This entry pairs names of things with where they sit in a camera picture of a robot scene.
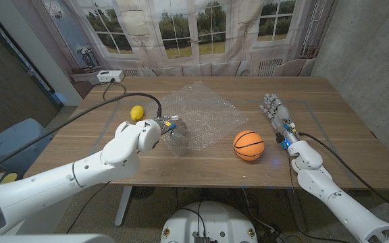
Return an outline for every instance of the electrical outlet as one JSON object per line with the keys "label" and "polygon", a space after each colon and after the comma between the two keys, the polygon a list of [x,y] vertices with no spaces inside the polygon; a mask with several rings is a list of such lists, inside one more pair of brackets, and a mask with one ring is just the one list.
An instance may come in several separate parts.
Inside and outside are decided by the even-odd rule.
{"label": "electrical outlet", "polygon": [[121,70],[103,70],[97,74],[99,82],[111,82],[112,78],[115,82],[121,82],[124,79],[124,74]]}

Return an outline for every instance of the window frame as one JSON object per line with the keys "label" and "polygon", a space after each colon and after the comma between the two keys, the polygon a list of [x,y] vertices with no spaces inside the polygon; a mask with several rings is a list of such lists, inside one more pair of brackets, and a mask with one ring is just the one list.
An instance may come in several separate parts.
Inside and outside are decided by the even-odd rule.
{"label": "window frame", "polygon": [[[112,6],[103,6],[103,7],[96,7],[96,6],[79,6],[78,2],[76,0],[72,0],[72,3],[74,4],[74,6],[76,7],[76,11],[78,12],[78,14],[81,16],[81,19],[83,21],[83,24],[88,28],[88,32],[86,34],[89,34],[90,37],[93,39],[93,45],[95,44],[96,45],[96,48],[98,48],[98,50],[100,51],[100,53],[102,54],[102,56],[104,56],[105,58],[114,58],[114,59],[138,59],[138,55],[136,53],[136,49],[133,48],[133,44],[132,44],[132,37],[127,34],[127,30],[125,29],[125,26],[122,24],[122,16],[121,16],[121,13],[118,11],[118,5],[116,4],[115,0],[112,0]],[[101,17],[101,15],[97,12],[98,14],[98,17],[100,18],[100,21],[102,23],[102,25],[106,28],[107,31],[96,31],[94,30],[93,26],[91,25],[91,23],[89,22],[89,20],[86,18],[85,16],[85,13],[84,13],[84,9],[89,9],[89,10],[94,10],[94,11],[97,11],[98,9],[100,10],[106,10],[106,9],[113,9],[115,11],[115,14],[117,16],[117,19],[118,19],[118,24],[120,25],[121,29],[122,29],[122,32],[111,32],[109,31],[108,27],[106,26],[103,18]],[[99,35],[98,34],[120,34],[120,35],[124,35],[128,41],[128,43],[130,44],[130,47],[132,48],[132,52],[133,54],[121,54],[121,53],[111,53],[107,50],[107,47],[105,46],[105,44],[103,43],[103,41],[101,41],[101,39],[99,38]],[[115,47],[118,48],[118,51],[120,51],[120,48],[118,47],[118,45],[116,44],[114,38],[112,37],[112,41],[115,45]]]}
{"label": "window frame", "polygon": [[[225,11],[225,13],[226,13],[226,28],[225,28],[225,31],[223,32],[212,32],[213,31],[213,27],[212,27],[212,19],[211,19],[211,34],[209,34],[209,35],[211,35],[211,41],[212,41],[212,43],[211,44],[213,44],[214,43],[214,40],[213,40],[213,35],[214,34],[222,34],[222,33],[225,33],[225,49],[224,49],[224,53],[211,53],[211,54],[206,54],[206,55],[201,55],[200,54],[200,50],[198,51],[198,55],[199,55],[199,59],[200,60],[204,60],[204,59],[211,59],[211,58],[214,58],[214,57],[223,57],[223,56],[225,56],[225,55],[227,55],[228,54],[228,51],[229,51],[229,35],[230,35],[230,7],[229,7],[229,5],[228,4],[226,4],[223,0],[220,0],[219,1],[219,5],[214,5],[214,6],[211,6],[211,7],[206,7],[205,8],[205,11],[206,11],[206,9],[208,9],[208,8],[211,8],[211,11],[212,11],[212,8],[213,7],[217,7],[217,6],[222,6],[222,7],[224,7],[224,11]],[[200,36],[207,36],[208,34],[202,34],[202,35],[200,35],[199,36],[199,33],[198,33],[198,31],[197,31],[197,13],[198,13],[198,10],[200,10],[200,9],[196,9],[196,8],[194,8],[194,14],[195,14],[195,16],[196,16],[196,34],[197,34],[197,43],[198,43],[198,46],[199,46],[199,37]]]}
{"label": "window frame", "polygon": [[[293,23],[294,23],[294,20],[295,20],[295,17],[298,15],[298,13],[295,12],[295,7],[294,7],[294,11],[292,13],[278,13],[279,10],[280,10],[280,3],[283,2],[283,1],[286,1],[286,0],[280,0],[277,2],[277,9],[276,9],[276,14],[270,14],[270,15],[266,15],[266,16],[262,16],[262,11],[261,13],[259,14],[259,18],[257,18],[256,20],[256,31],[257,31],[257,35],[256,35],[256,39],[255,39],[255,43],[253,44],[253,47],[271,47],[271,46],[278,46],[278,45],[290,45],[290,40],[292,39],[291,37],[291,34],[289,34],[289,31],[291,29],[291,27],[293,27]],[[257,38],[258,38],[258,34],[259,34],[259,27],[260,27],[260,22],[261,22],[261,19],[264,19],[264,18],[274,18],[274,31],[273,31],[273,38],[276,36],[276,28],[277,28],[277,20],[278,18],[280,17],[288,17],[288,16],[291,16],[291,21],[290,21],[290,24],[289,24],[289,30],[288,30],[288,34],[286,35],[286,38],[285,39],[282,39],[282,40],[271,40],[271,41],[258,41]]]}
{"label": "window frame", "polygon": [[163,44],[163,39],[161,37],[161,32],[159,28],[159,18],[157,17],[157,11],[155,10],[155,3],[154,0],[148,0],[149,8],[151,10],[151,18],[154,24],[155,32],[157,33],[157,41],[160,47],[160,53],[163,58],[164,63],[169,65],[178,65],[181,63],[189,64],[190,62],[193,63],[202,63],[204,61],[209,62],[215,62],[215,61],[224,61],[224,59],[228,56],[229,53],[229,35],[230,35],[230,1],[224,0],[220,1],[220,5],[226,7],[224,10],[226,12],[226,47],[224,53],[212,53],[207,55],[200,55],[199,53],[199,36],[197,31],[197,9],[195,8],[195,1],[191,0],[182,0],[187,2],[187,12],[188,12],[188,27],[190,30],[190,41],[191,41],[191,48],[192,48],[192,55],[190,57],[179,57],[179,58],[173,58],[169,59],[167,58],[166,50]]}

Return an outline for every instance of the yellow lemon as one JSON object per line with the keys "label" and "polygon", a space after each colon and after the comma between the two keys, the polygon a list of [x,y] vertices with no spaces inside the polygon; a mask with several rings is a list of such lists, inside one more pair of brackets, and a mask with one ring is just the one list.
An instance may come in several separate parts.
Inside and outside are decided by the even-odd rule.
{"label": "yellow lemon", "polygon": [[143,108],[140,105],[136,105],[132,108],[130,115],[132,116],[133,120],[137,120],[142,118],[143,116]]}

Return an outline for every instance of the basketball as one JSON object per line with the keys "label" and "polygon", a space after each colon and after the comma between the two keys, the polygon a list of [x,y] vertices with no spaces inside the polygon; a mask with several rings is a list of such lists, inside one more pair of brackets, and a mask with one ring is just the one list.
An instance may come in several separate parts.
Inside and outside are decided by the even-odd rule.
{"label": "basketball", "polygon": [[254,131],[242,131],[234,140],[235,153],[246,161],[259,158],[264,148],[262,138]]}

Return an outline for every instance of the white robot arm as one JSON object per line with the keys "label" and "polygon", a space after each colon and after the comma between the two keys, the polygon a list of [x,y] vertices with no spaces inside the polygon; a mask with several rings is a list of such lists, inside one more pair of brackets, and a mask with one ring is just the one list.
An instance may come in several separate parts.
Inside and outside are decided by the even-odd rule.
{"label": "white robot arm", "polygon": [[322,165],[321,155],[299,138],[281,100],[274,94],[265,94],[264,100],[265,106],[260,108],[278,132],[278,142],[289,156],[295,157],[291,165],[298,173],[300,186],[321,200],[359,242],[389,242],[389,223],[378,219],[333,182]]}
{"label": "white robot arm", "polygon": [[95,184],[127,178],[139,169],[136,150],[149,152],[161,136],[161,119],[127,121],[102,151],[23,180],[0,185],[0,235],[27,216]]}

